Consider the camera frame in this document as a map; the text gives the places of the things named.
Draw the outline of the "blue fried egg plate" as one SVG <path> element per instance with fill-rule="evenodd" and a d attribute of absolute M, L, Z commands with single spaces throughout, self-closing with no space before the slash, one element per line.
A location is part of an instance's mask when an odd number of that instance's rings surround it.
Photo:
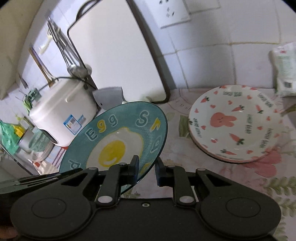
<path fill-rule="evenodd" d="M 136 101 L 118 105 L 94 118 L 73 139 L 60 164 L 61 173 L 129 164 L 139 157 L 137 182 L 160 156 L 168 134 L 165 113 L 155 104 Z"/>

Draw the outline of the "white rabbit carrot plate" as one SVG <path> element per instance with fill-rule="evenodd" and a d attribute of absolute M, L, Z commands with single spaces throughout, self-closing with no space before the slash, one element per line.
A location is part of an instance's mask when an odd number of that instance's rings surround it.
<path fill-rule="evenodd" d="M 229 163 L 257 161 L 283 130 L 275 103 L 255 87 L 224 85 L 202 94 L 189 113 L 189 132 L 206 154 Z"/>

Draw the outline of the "white rice cooker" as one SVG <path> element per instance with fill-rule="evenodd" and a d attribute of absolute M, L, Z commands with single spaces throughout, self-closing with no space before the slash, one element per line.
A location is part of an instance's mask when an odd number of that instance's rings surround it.
<path fill-rule="evenodd" d="M 96 113 L 96 103 L 85 90 L 84 83 L 66 78 L 42 95 L 30 110 L 29 117 L 55 145 L 67 147 Z"/>

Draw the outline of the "green strainer basket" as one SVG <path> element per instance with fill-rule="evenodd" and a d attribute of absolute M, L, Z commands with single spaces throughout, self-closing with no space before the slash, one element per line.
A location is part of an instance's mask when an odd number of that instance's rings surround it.
<path fill-rule="evenodd" d="M 52 149 L 53 146 L 54 144 L 41 130 L 34 132 L 33 138 L 29 142 L 29 148 L 34 152 L 44 152 L 47 149 Z"/>

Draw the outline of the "white wall power socket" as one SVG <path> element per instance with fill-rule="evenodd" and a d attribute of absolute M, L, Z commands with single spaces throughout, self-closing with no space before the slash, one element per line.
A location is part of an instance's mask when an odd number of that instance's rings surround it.
<path fill-rule="evenodd" d="M 160 29 L 191 20 L 182 0 L 148 0 L 145 3 Z"/>

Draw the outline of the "floral tablecloth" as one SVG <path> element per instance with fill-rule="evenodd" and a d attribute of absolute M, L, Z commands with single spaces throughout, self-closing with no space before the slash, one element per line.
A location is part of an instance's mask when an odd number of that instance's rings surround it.
<path fill-rule="evenodd" d="M 161 159 L 165 165 L 182 166 L 189 172 L 204 167 L 274 198 L 282 210 L 274 237 L 295 240 L 295 97 L 278 97 L 273 89 L 261 91 L 283 113 L 285 125 L 278 147 L 269 155 L 249 164 L 224 163 L 206 155 L 191 140 L 187 121 L 190 107 L 207 90 L 175 89 L 169 102 L 160 105 L 168 119 L 168 138 Z"/>

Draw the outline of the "white cutting board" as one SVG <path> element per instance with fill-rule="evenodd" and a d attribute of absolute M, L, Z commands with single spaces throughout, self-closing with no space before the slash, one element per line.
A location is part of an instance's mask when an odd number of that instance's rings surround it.
<path fill-rule="evenodd" d="M 99 1 L 67 32 L 98 89 L 120 87 L 126 101 L 164 103 L 170 98 L 128 1 Z"/>

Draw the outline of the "white salt bag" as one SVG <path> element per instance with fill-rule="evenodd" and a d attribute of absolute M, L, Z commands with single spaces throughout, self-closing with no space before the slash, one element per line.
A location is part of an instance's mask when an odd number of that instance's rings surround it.
<path fill-rule="evenodd" d="M 271 51 L 275 69 L 275 89 L 280 97 L 295 97 L 295 42 L 276 46 Z"/>

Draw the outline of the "green plastic bag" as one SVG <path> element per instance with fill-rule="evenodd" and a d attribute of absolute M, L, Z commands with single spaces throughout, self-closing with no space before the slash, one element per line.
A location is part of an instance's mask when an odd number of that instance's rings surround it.
<path fill-rule="evenodd" d="M 19 149 L 20 137 L 17 135 L 18 125 L 4 123 L 1 120 L 1 142 L 10 155 L 14 155 Z"/>

